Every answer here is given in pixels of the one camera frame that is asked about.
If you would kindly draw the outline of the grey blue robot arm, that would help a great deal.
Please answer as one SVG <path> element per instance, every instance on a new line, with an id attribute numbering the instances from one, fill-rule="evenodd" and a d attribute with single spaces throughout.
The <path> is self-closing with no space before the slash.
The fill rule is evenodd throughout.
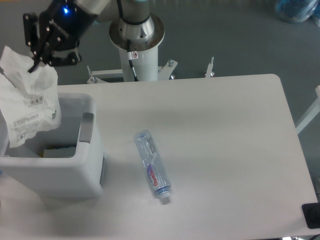
<path id="1" fill-rule="evenodd" d="M 82 61 L 80 40 L 95 21 L 122 20 L 140 25 L 150 17 L 147 0 L 53 0 L 40 14 L 23 14 L 25 44 L 33 64 L 50 67 L 74 66 Z"/>

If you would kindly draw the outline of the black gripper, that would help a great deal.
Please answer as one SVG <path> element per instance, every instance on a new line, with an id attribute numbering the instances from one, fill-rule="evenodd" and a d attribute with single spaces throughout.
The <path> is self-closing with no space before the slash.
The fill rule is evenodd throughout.
<path id="1" fill-rule="evenodd" d="M 28 72 L 32 73 L 41 62 L 51 67 L 73 66 L 81 62 L 82 56 L 76 47 L 97 17 L 77 0 L 53 0 L 39 18 L 33 12 L 24 13 L 25 44 L 30 48 L 33 60 Z M 53 49 L 70 50 L 64 57 L 56 57 L 54 51 L 49 51 L 49 44 L 58 38 L 62 43 Z"/>

